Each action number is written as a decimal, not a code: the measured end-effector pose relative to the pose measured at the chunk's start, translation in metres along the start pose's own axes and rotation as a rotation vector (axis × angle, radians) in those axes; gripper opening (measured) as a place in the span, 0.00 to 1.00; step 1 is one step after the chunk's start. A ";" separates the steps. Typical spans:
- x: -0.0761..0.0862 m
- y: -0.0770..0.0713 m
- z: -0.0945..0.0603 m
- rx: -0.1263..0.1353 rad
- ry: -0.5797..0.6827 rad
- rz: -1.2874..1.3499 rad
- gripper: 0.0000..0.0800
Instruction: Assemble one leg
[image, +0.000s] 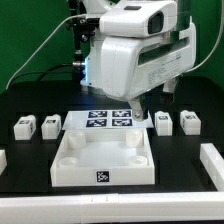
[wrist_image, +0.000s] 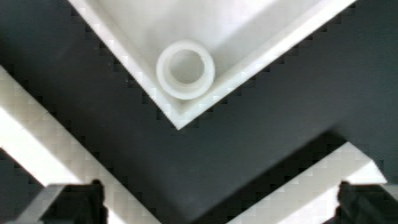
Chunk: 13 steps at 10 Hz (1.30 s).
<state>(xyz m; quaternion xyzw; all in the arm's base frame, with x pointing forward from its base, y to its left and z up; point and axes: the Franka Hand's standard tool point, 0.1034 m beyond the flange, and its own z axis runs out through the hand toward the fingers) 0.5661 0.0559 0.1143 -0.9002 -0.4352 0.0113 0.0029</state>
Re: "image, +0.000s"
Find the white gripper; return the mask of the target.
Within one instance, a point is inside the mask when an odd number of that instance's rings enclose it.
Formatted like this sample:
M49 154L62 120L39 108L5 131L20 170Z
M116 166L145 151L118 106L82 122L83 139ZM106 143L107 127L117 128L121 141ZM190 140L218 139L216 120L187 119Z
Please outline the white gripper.
M147 39L107 37L103 42L102 89L111 98L130 100L132 117L136 121L148 118L143 100L137 96L164 84L160 101L164 105L171 104L176 88L176 79L172 78L195 63L196 28L193 23L177 34L177 41L163 44L163 40L158 35Z

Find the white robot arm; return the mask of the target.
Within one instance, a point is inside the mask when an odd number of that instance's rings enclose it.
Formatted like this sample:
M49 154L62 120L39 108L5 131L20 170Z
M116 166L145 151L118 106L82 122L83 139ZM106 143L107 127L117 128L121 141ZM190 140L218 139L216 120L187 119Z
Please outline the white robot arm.
M127 102L147 118L144 94L173 83L196 58L191 0L81 0L90 32L82 85Z

